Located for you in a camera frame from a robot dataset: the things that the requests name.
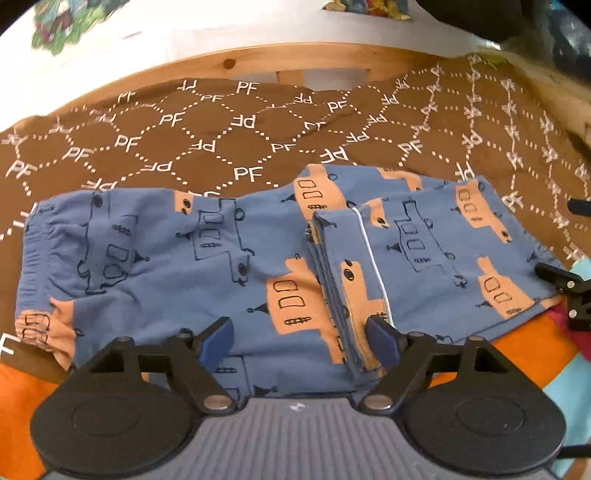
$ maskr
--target fabric fold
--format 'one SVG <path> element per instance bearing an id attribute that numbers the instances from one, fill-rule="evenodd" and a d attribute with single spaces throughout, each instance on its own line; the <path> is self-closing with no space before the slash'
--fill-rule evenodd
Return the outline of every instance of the fabric fold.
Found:
<path id="1" fill-rule="evenodd" d="M 365 338 L 372 314 L 404 333 L 463 343 L 495 339 L 559 301 L 534 273 L 539 261 L 559 263 L 484 179 L 317 210 L 311 228 L 310 251 L 354 374 L 379 367 Z"/>

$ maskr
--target white wall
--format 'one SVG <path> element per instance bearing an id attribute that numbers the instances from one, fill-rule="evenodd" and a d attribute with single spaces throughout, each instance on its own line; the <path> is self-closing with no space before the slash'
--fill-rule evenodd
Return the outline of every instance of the white wall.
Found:
<path id="1" fill-rule="evenodd" d="M 0 37 L 0 131 L 105 83 L 193 55 L 241 46 L 343 41 L 458 56 L 484 40 L 437 22 L 410 0 L 413 22 L 327 12 L 327 0 L 131 0 L 57 57 L 30 48 L 33 12 Z"/>

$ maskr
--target wooden bed frame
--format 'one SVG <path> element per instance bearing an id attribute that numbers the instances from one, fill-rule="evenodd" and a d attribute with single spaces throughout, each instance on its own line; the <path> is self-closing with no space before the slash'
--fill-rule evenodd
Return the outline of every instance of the wooden bed frame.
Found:
<path id="1" fill-rule="evenodd" d="M 591 145 L 591 89 L 512 53 L 498 50 L 481 53 L 508 59 L 561 126 Z M 295 43 L 235 48 L 135 73 L 89 92 L 54 113 L 65 113 L 75 107 L 99 103 L 121 92 L 182 78 L 234 78 L 274 72 L 277 83 L 301 86 L 304 84 L 304 70 L 364 69 L 367 80 L 371 82 L 395 77 L 440 59 L 418 51 L 355 43 Z"/>

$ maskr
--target white drawstring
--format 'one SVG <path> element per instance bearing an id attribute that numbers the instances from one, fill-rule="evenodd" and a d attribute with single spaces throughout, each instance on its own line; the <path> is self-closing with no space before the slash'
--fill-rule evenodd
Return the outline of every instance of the white drawstring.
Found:
<path id="1" fill-rule="evenodd" d="M 361 234 L 363 235 L 363 241 L 365 241 L 365 248 L 368 252 L 369 259 L 371 260 L 371 266 L 374 269 L 375 276 L 378 279 L 379 289 L 382 294 L 382 300 L 384 301 L 384 306 L 386 307 L 386 315 L 387 315 L 387 322 L 394 327 L 394 320 L 392 319 L 392 311 L 390 310 L 390 301 L 388 300 L 388 293 L 386 292 L 386 287 L 384 286 L 384 282 L 382 281 L 382 276 L 379 274 L 378 265 L 375 262 L 374 253 L 371 250 L 371 245 L 369 244 L 368 234 L 365 231 L 365 225 L 363 225 L 363 219 L 361 218 L 361 214 L 359 210 L 355 207 L 351 207 L 351 210 L 355 212 L 357 215 L 357 221 L 359 222 L 359 227 L 361 228 Z"/>

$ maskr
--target brown blanket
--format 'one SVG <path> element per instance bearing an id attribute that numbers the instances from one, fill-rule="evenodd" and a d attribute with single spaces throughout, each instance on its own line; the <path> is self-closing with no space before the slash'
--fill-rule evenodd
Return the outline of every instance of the brown blanket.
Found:
<path id="1" fill-rule="evenodd" d="M 178 80 L 35 118 L 0 135 L 0 332 L 14 334 L 21 231 L 34 203 L 80 188 L 166 187 L 235 197 L 292 181 L 308 163 L 372 165 L 448 180 L 485 176 L 566 265 L 591 251 L 568 213 L 589 175 L 513 69 L 478 55 L 350 91 Z M 47 380 L 50 355 L 10 339 L 2 362 Z"/>

